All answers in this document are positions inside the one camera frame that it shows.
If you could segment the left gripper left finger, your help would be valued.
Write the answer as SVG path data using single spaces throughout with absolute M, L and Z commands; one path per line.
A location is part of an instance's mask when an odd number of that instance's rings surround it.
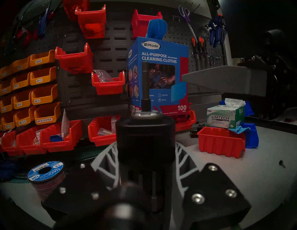
M 99 198 L 119 184 L 117 142 L 113 142 L 92 162 L 82 161 L 73 166 L 41 205 L 54 221 L 64 216 L 80 216 L 95 208 Z

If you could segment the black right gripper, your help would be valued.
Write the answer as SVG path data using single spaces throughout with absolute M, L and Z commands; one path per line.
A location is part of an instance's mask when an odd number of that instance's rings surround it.
M 190 93 L 235 93 L 265 97 L 262 118 L 273 120 L 297 106 L 296 59 L 266 55 L 267 71 L 241 66 L 219 66 L 182 75 Z

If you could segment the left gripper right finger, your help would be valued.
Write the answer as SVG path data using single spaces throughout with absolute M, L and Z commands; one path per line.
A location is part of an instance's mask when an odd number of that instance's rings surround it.
M 236 226 L 251 204 L 215 163 L 198 167 L 194 155 L 175 144 L 175 229 L 221 230 Z

